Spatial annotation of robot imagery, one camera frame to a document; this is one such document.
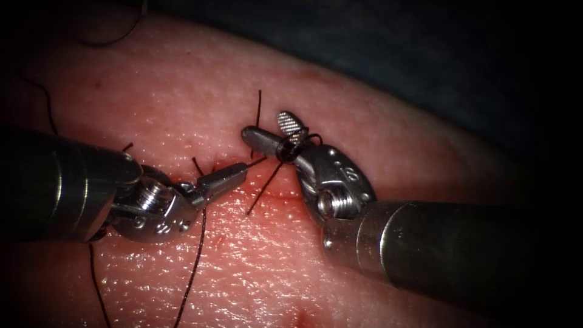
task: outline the dark background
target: dark background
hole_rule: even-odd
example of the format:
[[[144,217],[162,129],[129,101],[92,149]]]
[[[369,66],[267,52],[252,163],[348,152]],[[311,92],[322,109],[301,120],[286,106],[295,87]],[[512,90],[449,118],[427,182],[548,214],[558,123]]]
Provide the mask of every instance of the dark background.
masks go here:
[[[149,6],[365,81],[521,161],[548,159],[548,4],[153,0]]]

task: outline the black suture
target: black suture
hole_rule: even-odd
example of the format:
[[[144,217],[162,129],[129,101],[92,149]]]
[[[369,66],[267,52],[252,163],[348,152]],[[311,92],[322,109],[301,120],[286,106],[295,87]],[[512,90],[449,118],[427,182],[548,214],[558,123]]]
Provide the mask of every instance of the black suture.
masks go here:
[[[133,146],[134,146],[134,143],[133,142],[130,142],[121,151],[126,152],[128,149],[132,148]]]
[[[255,200],[253,201],[253,204],[251,204],[251,207],[247,211],[246,215],[251,214],[251,211],[253,211],[253,208],[255,207],[255,205],[257,204],[257,202],[259,201],[259,198],[261,197],[261,195],[263,195],[263,192],[267,188],[267,185],[269,185],[269,183],[271,183],[271,180],[273,180],[273,178],[278,173],[279,169],[281,168],[281,166],[283,164],[284,164],[283,162],[279,162],[278,166],[275,168],[275,170],[273,171],[273,173],[271,174],[271,176],[269,177],[269,179],[267,179],[267,182],[265,183],[265,185],[263,185],[263,187],[259,191],[259,194],[257,194],[257,197],[255,197]]]
[[[93,42],[93,41],[86,41],[83,40],[82,38],[77,37],[76,35],[69,33],[69,36],[75,40],[76,42],[84,45],[84,46],[88,46],[88,47],[107,47],[110,46],[114,43],[117,43],[123,39],[125,39],[126,37],[128,37],[128,35],[130,35],[135,28],[138,26],[138,23],[142,20],[142,18],[144,17],[144,15],[146,14],[146,11],[148,10],[148,0],[143,0],[141,2],[141,10],[140,10],[140,14],[138,15],[138,18],[136,18],[134,25],[129,29],[129,31],[127,31],[124,35],[120,36],[117,39],[113,39],[110,41],[105,41],[105,42]]]
[[[259,116],[261,115],[261,90],[259,90],[259,102],[257,104],[257,116],[255,118],[255,126],[259,127]],[[251,159],[253,160],[253,149],[251,149]]]
[[[289,139],[292,138],[294,135],[299,134],[302,131],[308,131],[308,127],[303,126],[301,129],[298,129],[297,131],[294,131],[294,132],[290,133],[289,135],[285,136],[279,142],[277,150],[276,150],[276,158],[279,161],[279,165],[275,168],[275,170],[273,171],[273,173],[271,174],[269,179],[267,179],[267,181],[263,185],[263,187],[261,187],[259,194],[257,194],[255,199],[253,200],[253,204],[251,204],[251,207],[247,211],[247,213],[246,213],[247,215],[251,214],[251,211],[253,211],[253,208],[255,207],[255,205],[257,205],[259,198],[261,197],[261,195],[263,195],[263,192],[265,191],[267,186],[271,183],[271,180],[273,180],[275,175],[278,173],[281,166],[283,164],[293,163],[293,161],[297,158],[297,156],[299,156],[301,154],[301,152],[304,150],[304,148],[306,146],[306,140],[309,140],[313,137],[317,137],[319,142],[320,142],[320,145],[323,144],[322,137],[317,133],[312,133],[312,134],[309,134],[309,135],[305,136],[304,138],[302,138],[302,140],[298,141],[298,143],[294,144],[294,146],[291,147],[291,149],[289,151],[287,151],[286,146],[289,146],[289,143],[290,143]]]
[[[203,172],[202,172],[202,170],[200,169],[200,166],[199,166],[199,164],[196,162],[196,157],[193,157],[193,163],[194,163],[194,166],[196,166],[196,170],[199,172],[199,174],[200,174],[201,176],[204,176],[204,173],[203,173]]]
[[[196,170],[199,172],[201,176],[204,176],[204,173],[200,169],[199,164],[196,162],[196,157],[193,157],[194,166],[196,166]],[[188,285],[186,285],[186,290],[184,292],[184,297],[182,298],[182,303],[180,303],[180,309],[178,310],[178,315],[176,316],[176,322],[174,323],[174,328],[178,327],[180,324],[180,319],[182,318],[182,312],[184,312],[184,307],[186,306],[186,300],[188,299],[188,294],[193,287],[194,276],[196,275],[196,269],[199,266],[200,255],[202,254],[202,246],[205,241],[205,231],[206,231],[206,207],[202,208],[202,226],[200,228],[200,241],[199,241],[199,249],[196,252],[196,259],[194,260],[193,271],[190,274],[190,279],[188,280]]]
[[[109,317],[107,316],[107,311],[105,311],[105,303],[101,297],[101,292],[99,291],[99,285],[97,284],[97,277],[95,276],[95,254],[93,251],[93,244],[89,244],[89,261],[91,265],[91,279],[93,279],[93,286],[97,292],[97,298],[99,299],[99,305],[101,306],[101,311],[103,312],[103,318],[107,328],[111,328],[111,323],[109,322]]]
[[[42,84],[40,84],[40,83],[38,83],[38,82],[36,82],[36,81],[33,81],[33,80],[31,80],[31,79],[29,79],[29,78],[25,77],[24,75],[21,75],[21,78],[22,78],[24,81],[26,81],[26,82],[28,82],[28,83],[30,83],[30,84],[32,84],[32,85],[34,85],[34,86],[35,86],[35,87],[37,87],[38,89],[41,89],[41,91],[44,93],[44,97],[45,97],[45,99],[47,100],[47,112],[48,112],[48,115],[49,115],[49,123],[50,123],[50,128],[51,128],[51,130],[53,131],[53,134],[55,134],[56,136],[59,136],[59,132],[58,132],[58,131],[57,131],[57,129],[56,129],[56,124],[55,124],[55,121],[54,121],[54,119],[53,119],[53,109],[52,109],[52,107],[51,107],[51,105],[50,105],[51,101],[50,101],[50,94],[49,94],[49,91],[48,91],[48,90],[47,90],[47,89],[46,89],[46,88],[45,88],[45,87],[44,87]]]

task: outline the silver metal tip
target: silver metal tip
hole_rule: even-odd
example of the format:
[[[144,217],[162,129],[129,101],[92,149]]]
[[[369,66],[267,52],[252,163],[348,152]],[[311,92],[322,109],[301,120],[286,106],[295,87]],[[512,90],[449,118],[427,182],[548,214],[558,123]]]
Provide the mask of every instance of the silver metal tip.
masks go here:
[[[291,135],[289,141],[297,144],[308,135],[305,125],[294,113],[281,111],[278,114],[278,126],[285,136]]]
[[[241,138],[249,148],[267,157],[276,157],[279,143],[282,140],[281,137],[257,126],[243,128]]]

